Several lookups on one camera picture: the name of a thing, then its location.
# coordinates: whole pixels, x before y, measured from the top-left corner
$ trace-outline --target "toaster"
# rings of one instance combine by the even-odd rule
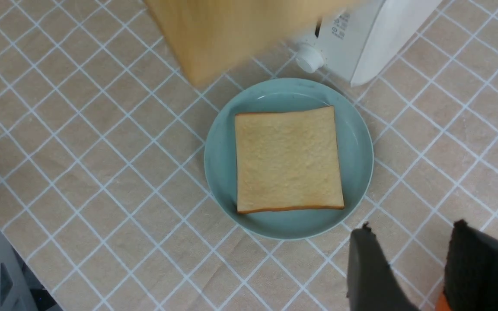
[[[293,39],[297,64],[320,67],[358,86],[373,79],[437,8],[441,0],[364,0],[318,20]]]

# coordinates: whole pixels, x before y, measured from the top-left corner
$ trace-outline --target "plate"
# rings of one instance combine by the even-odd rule
[[[334,106],[345,208],[237,214],[234,116],[244,112],[304,111]],[[374,152],[366,124],[352,104],[333,89],[306,79],[272,79],[253,85],[220,111],[207,136],[205,175],[225,213],[242,227],[268,238],[294,240],[328,231],[360,203],[372,178]]]

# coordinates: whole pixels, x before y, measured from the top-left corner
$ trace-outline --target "white toaster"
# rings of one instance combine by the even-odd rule
[[[297,64],[313,73],[326,67],[351,86],[374,78],[441,0],[365,0],[318,21],[295,38]]]

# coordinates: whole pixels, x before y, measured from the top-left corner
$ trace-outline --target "bread crust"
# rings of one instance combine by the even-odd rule
[[[290,206],[290,207],[269,207],[265,209],[237,211],[237,214],[253,214],[261,211],[295,211],[295,210],[342,210],[344,206]]]

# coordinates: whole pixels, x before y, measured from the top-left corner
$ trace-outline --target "toaster knob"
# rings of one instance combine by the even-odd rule
[[[313,73],[324,65],[324,58],[321,53],[310,44],[299,45],[299,51],[295,55],[297,65],[306,73]]]

